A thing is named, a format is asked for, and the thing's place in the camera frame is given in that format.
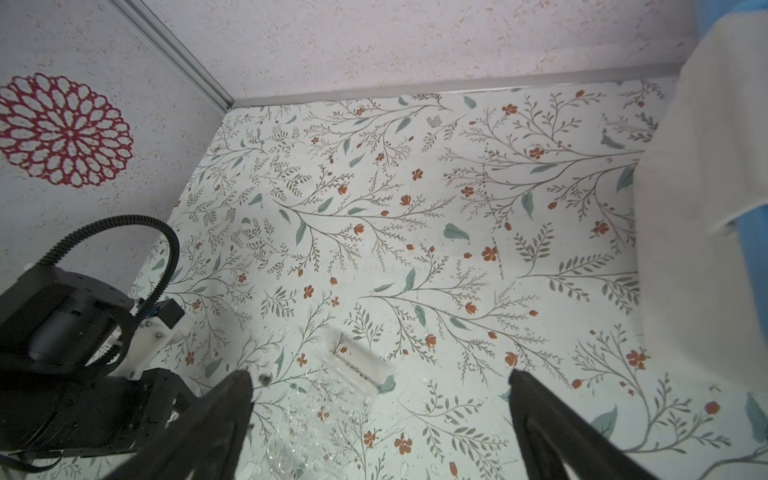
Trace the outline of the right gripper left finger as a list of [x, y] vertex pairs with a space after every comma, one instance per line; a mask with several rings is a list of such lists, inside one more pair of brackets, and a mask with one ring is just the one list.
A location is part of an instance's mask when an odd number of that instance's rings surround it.
[[250, 374], [237, 370], [201, 397], [181, 377], [154, 369], [138, 381], [107, 377], [109, 425], [132, 439], [109, 479], [232, 479], [252, 413]]

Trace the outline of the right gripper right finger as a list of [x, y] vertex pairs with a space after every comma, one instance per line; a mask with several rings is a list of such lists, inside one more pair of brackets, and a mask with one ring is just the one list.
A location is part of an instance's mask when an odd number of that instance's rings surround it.
[[508, 380], [512, 425], [530, 479], [651, 479], [653, 476], [526, 371]]

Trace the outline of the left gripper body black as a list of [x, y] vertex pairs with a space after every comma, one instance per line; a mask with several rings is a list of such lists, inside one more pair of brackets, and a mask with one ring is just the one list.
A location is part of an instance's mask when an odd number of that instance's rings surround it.
[[134, 453], [196, 400], [181, 377], [164, 369], [137, 381], [3, 374], [1, 450], [37, 458]]

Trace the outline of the clear acrylic tube rack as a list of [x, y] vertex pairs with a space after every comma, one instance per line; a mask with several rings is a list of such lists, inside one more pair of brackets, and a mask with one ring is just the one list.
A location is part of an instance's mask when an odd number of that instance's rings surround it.
[[273, 479], [349, 479], [365, 471], [376, 434], [365, 425], [375, 399], [394, 390], [395, 370], [338, 328], [303, 359], [312, 369], [281, 394], [287, 403], [266, 435], [265, 469]]

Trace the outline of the white plastic storage bin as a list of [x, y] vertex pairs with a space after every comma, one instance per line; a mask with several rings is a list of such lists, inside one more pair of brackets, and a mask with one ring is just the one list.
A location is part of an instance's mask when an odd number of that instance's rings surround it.
[[767, 390], [735, 220], [767, 201], [767, 14], [731, 13], [682, 68], [634, 173], [640, 318], [664, 368]]

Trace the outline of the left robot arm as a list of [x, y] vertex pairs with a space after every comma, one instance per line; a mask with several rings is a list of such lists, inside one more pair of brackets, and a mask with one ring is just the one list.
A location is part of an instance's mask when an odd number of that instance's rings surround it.
[[[77, 245], [108, 230], [159, 231], [169, 254], [149, 296], [135, 300], [64, 270]], [[1, 297], [1, 464], [27, 473], [64, 458], [134, 453], [195, 396], [152, 359], [181, 338], [183, 308], [164, 293], [180, 258], [175, 231], [145, 215], [90, 223], [57, 242]]]

